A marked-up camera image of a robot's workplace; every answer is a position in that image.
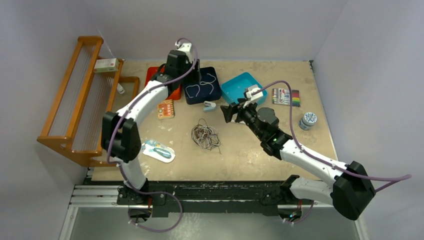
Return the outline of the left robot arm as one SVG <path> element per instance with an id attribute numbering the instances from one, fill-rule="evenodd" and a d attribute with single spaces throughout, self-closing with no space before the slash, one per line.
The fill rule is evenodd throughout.
<path id="1" fill-rule="evenodd" d="M 108 111 L 102 117 L 101 147 L 106 161 L 118 167 L 124 185 L 130 188 L 129 197 L 138 205 L 146 203 L 148 179 L 137 157 L 142 143 L 139 126 L 150 112 L 181 84 L 200 81 L 198 52 L 194 46 L 182 45 L 171 50 L 163 67 L 152 76 L 145 88 L 117 112 Z"/>

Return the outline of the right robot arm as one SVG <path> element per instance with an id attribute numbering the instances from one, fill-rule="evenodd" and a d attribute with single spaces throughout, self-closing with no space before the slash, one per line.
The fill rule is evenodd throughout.
<path id="1" fill-rule="evenodd" d="M 282 185 L 280 196 L 288 204 L 308 199 L 332 205 L 349 220 L 357 220 L 376 195 L 364 166 L 359 162 L 344 163 L 317 153 L 295 141 L 279 128 L 279 119 L 269 107 L 257 108 L 250 103 L 222 105 L 226 123 L 244 122 L 260 141 L 269 156 L 294 164 L 317 177 L 306 179 L 290 176 Z"/>

